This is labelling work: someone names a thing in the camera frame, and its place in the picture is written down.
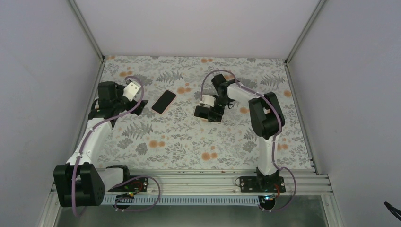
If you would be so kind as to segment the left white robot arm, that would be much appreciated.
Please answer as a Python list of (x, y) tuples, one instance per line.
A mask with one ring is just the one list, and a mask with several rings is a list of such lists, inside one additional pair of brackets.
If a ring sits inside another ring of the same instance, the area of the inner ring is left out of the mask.
[(99, 206), (113, 187), (121, 192), (131, 187), (127, 166), (109, 166), (99, 172), (96, 161), (116, 121), (127, 114), (141, 114), (147, 104), (143, 86), (131, 79), (126, 85), (106, 81), (98, 84), (97, 91), (84, 136), (66, 163), (57, 165), (53, 171), (62, 207)]

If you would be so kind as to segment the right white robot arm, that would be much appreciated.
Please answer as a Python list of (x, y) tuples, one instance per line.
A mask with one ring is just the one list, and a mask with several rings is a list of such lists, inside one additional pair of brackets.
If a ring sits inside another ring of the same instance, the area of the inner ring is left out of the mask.
[(279, 168), (275, 163), (276, 139), (285, 125), (277, 96), (273, 92), (262, 94), (253, 91), (236, 77), (226, 80), (225, 70), (214, 70), (211, 80), (215, 95), (200, 94), (199, 105), (194, 116), (208, 122), (220, 122), (226, 107), (238, 101), (248, 104), (253, 132), (259, 137), (259, 163), (256, 168), (256, 186), (261, 192), (268, 192), (279, 182)]

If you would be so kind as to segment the floral patterned table mat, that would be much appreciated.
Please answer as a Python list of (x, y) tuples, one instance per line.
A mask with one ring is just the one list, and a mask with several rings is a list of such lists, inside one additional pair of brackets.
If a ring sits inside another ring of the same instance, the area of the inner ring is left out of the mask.
[[(141, 115), (128, 114), (99, 152), (98, 165), (127, 165), (130, 169), (255, 169), (258, 137), (251, 127), (247, 103), (234, 102), (221, 122), (209, 123), (193, 113), (200, 94), (213, 95), (213, 70), (225, 70), (250, 89), (274, 92), (285, 117), (278, 140), (276, 163), (290, 169), (311, 169), (283, 60), (115, 56), (106, 58), (102, 81), (122, 84), (136, 76), (144, 85), (148, 104)], [(151, 109), (169, 90), (177, 95), (163, 114)]]

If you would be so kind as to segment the black object at corner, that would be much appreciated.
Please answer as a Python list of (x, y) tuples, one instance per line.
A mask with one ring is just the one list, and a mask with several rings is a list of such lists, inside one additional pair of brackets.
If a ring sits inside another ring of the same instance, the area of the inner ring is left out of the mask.
[(401, 221), (401, 211), (399, 209), (392, 206), (387, 201), (384, 202), (384, 205), (399, 221)]

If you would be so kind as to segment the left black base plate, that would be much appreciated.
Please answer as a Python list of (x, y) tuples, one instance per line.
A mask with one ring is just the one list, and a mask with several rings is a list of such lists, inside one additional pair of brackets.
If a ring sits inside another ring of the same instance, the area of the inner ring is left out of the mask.
[(142, 177), (130, 181), (122, 186), (110, 189), (108, 192), (122, 192), (122, 193), (139, 193), (146, 192), (148, 185), (148, 178)]

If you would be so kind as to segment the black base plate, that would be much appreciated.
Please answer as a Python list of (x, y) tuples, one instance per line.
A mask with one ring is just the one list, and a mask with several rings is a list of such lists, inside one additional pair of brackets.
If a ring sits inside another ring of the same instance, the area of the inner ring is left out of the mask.
[(122, 192), (122, 193), (139, 193), (146, 192), (148, 185), (148, 178), (142, 177), (130, 181), (122, 186), (110, 189), (108, 192)]
[(285, 193), (286, 187), (283, 177), (239, 177), (241, 193)]

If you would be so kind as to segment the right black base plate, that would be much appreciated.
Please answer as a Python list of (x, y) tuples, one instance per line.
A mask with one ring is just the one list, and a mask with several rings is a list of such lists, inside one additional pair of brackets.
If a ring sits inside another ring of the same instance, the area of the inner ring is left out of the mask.
[(239, 177), (241, 193), (285, 193), (286, 187), (283, 177)]

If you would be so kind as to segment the aluminium rail frame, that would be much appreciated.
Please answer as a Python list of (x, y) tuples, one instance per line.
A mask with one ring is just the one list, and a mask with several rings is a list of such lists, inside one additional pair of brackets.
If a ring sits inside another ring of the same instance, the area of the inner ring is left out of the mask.
[[(160, 184), (162, 195), (258, 196), (241, 193), (240, 176), (251, 170), (136, 170)], [(341, 219), (331, 183), (326, 175), (296, 170), (295, 177), (282, 173), (287, 192), (277, 198), (278, 212), (264, 212), (258, 206), (157, 205), (144, 212), (115, 211), (115, 193), (105, 195), (101, 206), (88, 208), (76, 218), (58, 203), (51, 189), (39, 221), (41, 227), (341, 227)]]

